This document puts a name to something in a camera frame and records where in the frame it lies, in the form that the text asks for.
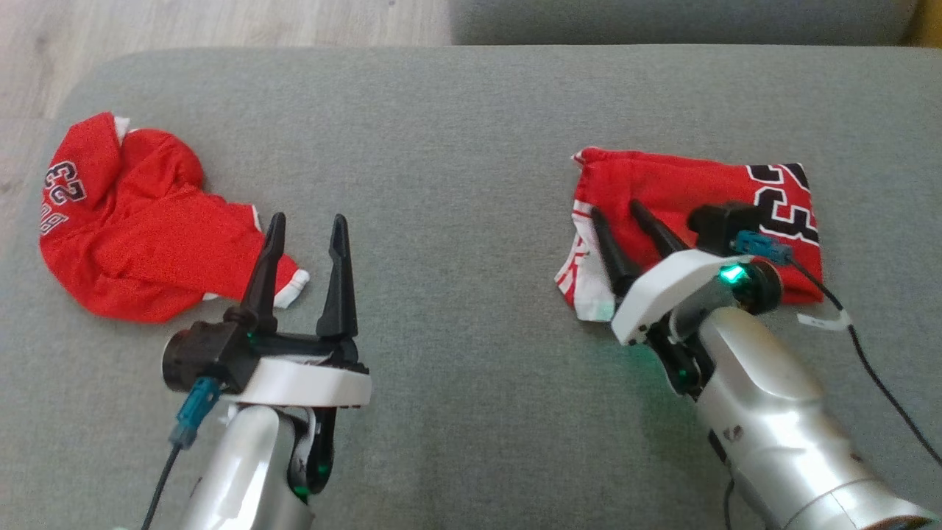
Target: black cable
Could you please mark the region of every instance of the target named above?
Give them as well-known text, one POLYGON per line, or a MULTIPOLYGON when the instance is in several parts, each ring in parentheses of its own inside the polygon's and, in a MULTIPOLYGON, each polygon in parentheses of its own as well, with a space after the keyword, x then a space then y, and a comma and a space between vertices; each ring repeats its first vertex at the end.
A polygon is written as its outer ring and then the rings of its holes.
MULTIPOLYGON (((834 304, 838 311, 844 310, 844 306, 840 303, 840 301, 837 300, 837 297, 831 292, 831 290, 824 287, 824 284, 822 284, 818 278, 814 276, 814 274, 809 272, 805 267, 803 267, 794 259, 790 259, 789 261, 792 265, 794 265, 795 269, 798 269, 798 271, 804 275, 804 277, 808 278, 811 283, 815 284, 821 293, 823 293, 824 296, 826 296, 827 299, 830 300, 832 304, 834 304)), ((847 331, 851 334, 853 349, 856 350, 857 357, 860 358, 860 364, 864 366, 864 370, 867 372, 867 375, 870 376, 870 379, 873 380, 873 384, 876 385, 878 389, 880 389, 880 392, 883 393, 887 401, 893 405, 893 408, 896 409, 897 414, 899 414, 902 420, 906 422, 906 426, 909 427, 909 430, 913 431, 913 436, 916 437, 916 439, 922 445, 922 448, 925 449, 927 453, 929 453, 929 456, 935 460, 935 463, 938 464, 939 467, 942 467, 942 457, 939 457, 939 453, 935 450, 935 448, 933 448, 929 441, 926 440, 926 437, 922 436, 922 431, 919 430, 919 428, 913 422, 913 419, 909 417, 909 414, 907 414, 905 410, 903 410, 900 402, 896 401, 896 398, 893 397, 893 394, 889 391, 886 385, 884 385, 883 381, 880 379, 880 376, 877 375, 877 373, 873 370, 873 367, 870 366, 867 356, 864 355, 864 348, 860 345, 860 338, 857 337, 857 330, 853 327, 852 323, 847 324, 847 331)))
POLYGON ((729 498, 733 496, 733 487, 736 482, 733 477, 729 477, 729 484, 726 485, 726 493, 723 494, 723 520, 726 521, 726 530, 733 530, 733 523, 729 518, 729 498))
POLYGON ((151 507, 147 508, 147 515, 144 516, 144 523, 140 526, 140 530, 147 530, 151 527, 154 514, 157 513, 157 504, 160 503, 160 494, 164 492, 167 477, 170 476, 173 462, 176 462, 176 457, 180 455, 181 449, 183 449, 183 446, 179 443, 173 444, 171 454, 167 457, 167 463, 164 464, 164 471, 160 473, 160 478, 157 480, 157 487, 154 489, 154 497, 151 497, 151 507))

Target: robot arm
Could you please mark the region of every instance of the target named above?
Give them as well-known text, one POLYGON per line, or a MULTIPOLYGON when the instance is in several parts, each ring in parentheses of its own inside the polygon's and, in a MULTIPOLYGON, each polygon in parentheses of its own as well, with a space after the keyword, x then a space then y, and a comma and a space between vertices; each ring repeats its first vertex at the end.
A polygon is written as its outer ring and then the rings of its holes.
MULTIPOLYGON (((710 445, 769 528, 902 530, 938 521, 897 497, 863 462, 824 409, 820 383, 753 316, 778 306, 782 284, 768 263, 731 255, 741 232, 758 229, 751 208, 694 211, 690 224, 700 237, 688 249, 633 203, 645 233, 664 240, 656 247, 665 259, 616 293, 624 300, 611 322, 615 336, 655 351, 673 391, 691 398, 710 445)), ((604 219, 595 229, 607 246, 603 259, 628 261, 612 248, 604 219)), ((612 279, 615 269, 607 271, 612 279)))
POLYGON ((241 304, 221 323, 178 332, 164 350, 170 389, 191 391, 208 378, 230 404, 226 433, 183 515, 186 530, 309 530, 309 500, 333 468, 337 409, 369 404, 372 381, 353 340, 347 220, 334 220, 331 283, 316 335, 279 333, 272 314, 284 222, 284 214, 272 219, 241 304))

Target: gray couch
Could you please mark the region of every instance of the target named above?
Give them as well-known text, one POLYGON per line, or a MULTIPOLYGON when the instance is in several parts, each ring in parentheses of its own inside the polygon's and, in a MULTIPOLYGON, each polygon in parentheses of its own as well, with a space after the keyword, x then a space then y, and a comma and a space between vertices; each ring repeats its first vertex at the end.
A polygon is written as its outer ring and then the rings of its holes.
MULTIPOLYGON (((942 57, 900 48, 658 45, 180 50, 109 63, 46 146, 104 109, 179 135, 209 188, 288 219, 312 269, 284 330, 313 329, 335 212, 350 220, 374 401, 340 414, 315 528, 723 527, 727 474, 650 352, 577 322, 553 284, 577 170, 596 144, 729 162, 799 160, 825 277, 876 370, 942 446, 942 57)), ((34 195, 38 196, 41 168, 34 195)), ((139 524, 182 401, 167 325, 96 318, 45 270, 26 208, 0 263, 0 527, 139 524)), ((845 334, 766 318, 826 383, 861 454, 942 512, 942 472, 845 334)), ((183 454, 174 528, 222 426, 183 454)), ((760 528, 738 498, 736 529, 760 528)))
POLYGON ((895 44, 917 0, 449 0, 458 44, 895 44))

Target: blue connector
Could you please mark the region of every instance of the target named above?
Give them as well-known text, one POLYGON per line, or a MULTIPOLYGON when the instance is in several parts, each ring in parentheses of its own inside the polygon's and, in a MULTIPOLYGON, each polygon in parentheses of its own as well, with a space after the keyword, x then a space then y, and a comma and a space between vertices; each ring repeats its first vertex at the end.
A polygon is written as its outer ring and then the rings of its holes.
POLYGON ((792 260, 792 248, 749 230, 736 235, 736 252, 764 257, 776 265, 788 265, 792 260))
POLYGON ((171 443, 180 445, 181 449, 189 449, 196 441, 196 431, 200 423, 219 401, 221 388, 219 381, 212 377, 200 377, 190 389, 187 400, 177 412, 177 425, 171 433, 171 443))

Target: red fabric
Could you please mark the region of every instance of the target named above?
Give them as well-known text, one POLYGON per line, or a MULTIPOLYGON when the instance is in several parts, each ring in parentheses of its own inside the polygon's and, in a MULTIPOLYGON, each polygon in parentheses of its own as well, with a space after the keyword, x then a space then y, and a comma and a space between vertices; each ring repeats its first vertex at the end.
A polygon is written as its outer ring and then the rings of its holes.
MULTIPOLYGON (((264 235, 250 205, 202 185, 200 161, 170 133, 140 129, 121 142, 107 112, 73 125, 46 176, 42 257, 103 317, 159 323, 207 292, 241 298, 264 235)), ((278 290, 297 269, 282 258, 278 290)))
MULTIPOLYGON (((696 242, 696 234, 687 228, 690 212, 703 204, 735 200, 749 204, 762 202, 761 206, 767 210, 762 231, 791 245, 795 259, 818 279, 821 277, 817 225, 810 213, 811 192, 807 189, 804 170, 798 164, 733 166, 595 147, 582 150, 575 160, 582 165, 576 200, 601 208, 616 240, 644 269, 655 265, 660 256, 654 243, 631 220, 628 212, 631 199, 640 200, 690 246, 696 242), (763 201, 759 200, 760 193, 763 193, 763 201), (783 198, 784 202, 770 202, 769 199, 775 197, 783 198), (806 223, 802 209, 808 212, 806 223)), ((808 304, 822 299, 814 285, 793 267, 778 267, 778 272, 785 283, 786 304, 808 304)))

